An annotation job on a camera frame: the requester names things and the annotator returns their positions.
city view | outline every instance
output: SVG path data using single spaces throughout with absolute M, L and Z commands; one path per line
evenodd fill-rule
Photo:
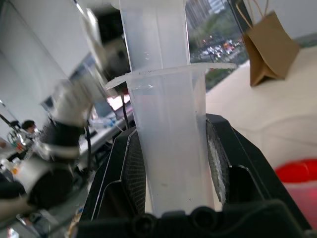
M 187 29 L 191 63 L 248 60 L 242 34 L 227 0 L 188 0 Z M 206 73 L 206 91 L 228 76 L 231 69 L 210 69 Z

desk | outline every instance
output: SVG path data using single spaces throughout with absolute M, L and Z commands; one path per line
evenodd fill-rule
M 317 47 L 302 49 L 286 80 L 251 88 L 247 62 L 206 94 L 206 112 L 226 118 L 273 167 L 317 157 L 316 65 Z
M 133 113 L 129 112 L 127 114 L 128 120 L 133 120 Z M 115 125 L 112 127 L 102 128 L 97 130 L 97 134 L 91 138 L 91 149 L 92 154 L 94 154 L 106 141 L 111 140 L 114 135 L 120 132 L 119 128 L 125 126 L 124 118 L 116 121 Z M 87 167 L 87 153 L 88 153 L 88 143 L 84 140 L 80 143 L 80 157 L 79 157 L 79 169 L 84 169 Z

building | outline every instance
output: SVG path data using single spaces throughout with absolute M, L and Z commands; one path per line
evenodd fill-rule
M 226 3 L 228 0 L 208 0 L 210 7 L 211 7 L 211 13 L 219 13 L 221 10 L 225 9 Z
M 204 24 L 211 13 L 211 5 L 208 0 L 188 0 L 186 3 L 188 30 L 194 30 Z

brown paper bag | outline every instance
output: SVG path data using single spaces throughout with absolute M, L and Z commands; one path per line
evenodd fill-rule
M 251 11 L 251 19 L 254 21 L 250 0 L 247 1 Z M 247 21 L 238 6 L 240 1 L 237 1 L 236 7 L 250 27 L 242 37 L 250 58 L 250 85 L 256 86 L 266 77 L 285 79 L 300 46 L 284 31 L 275 12 L 266 14 L 268 0 L 266 0 L 264 14 L 257 1 L 253 1 L 262 16 L 262 20 L 256 25 L 252 26 Z

paper bag handle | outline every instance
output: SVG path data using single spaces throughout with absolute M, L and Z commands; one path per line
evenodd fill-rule
M 250 4 L 250 0 L 247 0 L 247 1 L 248 1 L 249 9 L 250 9 L 251 21 L 254 22 L 253 10 L 252 10 L 251 4 Z M 241 0 L 238 0 L 238 1 L 236 2 L 237 10 L 238 10 L 238 12 L 240 13 L 240 15 L 242 16 L 243 20 L 245 20 L 245 22 L 248 24 L 248 26 L 249 26 L 250 28 L 252 28 L 251 23 L 246 19 L 245 15 L 244 15 L 244 14 L 242 13 L 242 11 L 240 10 L 240 7 L 239 7 L 239 3 L 240 3 L 240 2 L 241 2 Z M 267 9 L 268 9 L 268 0 L 266 0 L 264 14 L 262 13 L 258 2 L 257 2 L 256 0 L 253 0 L 253 2 L 254 2 L 255 5 L 257 6 L 257 9 L 259 10 L 259 12 L 260 12 L 260 14 L 261 14 L 261 17 L 264 18 L 264 17 L 266 16 Z

